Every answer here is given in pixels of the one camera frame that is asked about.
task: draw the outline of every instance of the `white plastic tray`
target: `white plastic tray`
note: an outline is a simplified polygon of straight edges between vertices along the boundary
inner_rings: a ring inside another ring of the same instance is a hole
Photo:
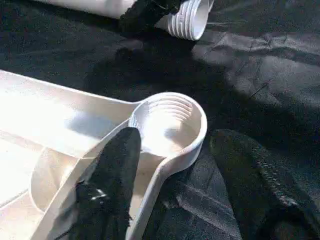
[[[0,70],[0,239],[47,239],[54,220],[69,204],[67,196],[79,177],[105,144],[128,126],[128,118],[140,103]],[[207,119],[202,108],[193,105],[196,118],[201,120],[197,144],[164,160],[141,155],[147,161],[139,160],[130,207],[133,222],[127,239],[141,238],[162,183],[169,175],[189,167],[200,152]],[[35,206],[28,187],[31,171],[47,152],[64,156],[75,165],[53,198],[50,196],[50,205],[43,213]]]

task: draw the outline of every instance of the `black glove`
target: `black glove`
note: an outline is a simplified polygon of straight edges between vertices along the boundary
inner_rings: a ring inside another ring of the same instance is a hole
[[[232,130],[210,144],[244,240],[320,239],[318,208],[269,151]]]
[[[82,175],[76,186],[76,202],[53,227],[62,228],[64,221],[74,218],[71,228],[62,234],[52,230],[49,239],[124,240],[140,149],[136,128],[122,129],[112,138]]]

